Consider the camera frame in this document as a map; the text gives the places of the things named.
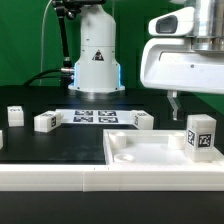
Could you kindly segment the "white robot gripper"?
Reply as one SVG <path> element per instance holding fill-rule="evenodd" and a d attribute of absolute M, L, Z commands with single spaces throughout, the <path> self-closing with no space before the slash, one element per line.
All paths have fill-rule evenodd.
<path fill-rule="evenodd" d="M 169 90 L 177 121 L 177 91 L 224 94 L 224 53 L 193 51 L 188 38 L 153 38 L 143 50 L 140 80 L 147 88 Z"/>

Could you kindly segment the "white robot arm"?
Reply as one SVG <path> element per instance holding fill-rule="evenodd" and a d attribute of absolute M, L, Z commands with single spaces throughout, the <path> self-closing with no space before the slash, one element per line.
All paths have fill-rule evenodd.
<path fill-rule="evenodd" d="M 168 92 L 177 120 L 179 91 L 224 94 L 224 0 L 170 1 L 183 8 L 149 22 L 140 80 Z M 81 52 L 69 88 L 89 99 L 122 91 L 114 19 L 96 4 L 85 4 L 81 15 Z"/>

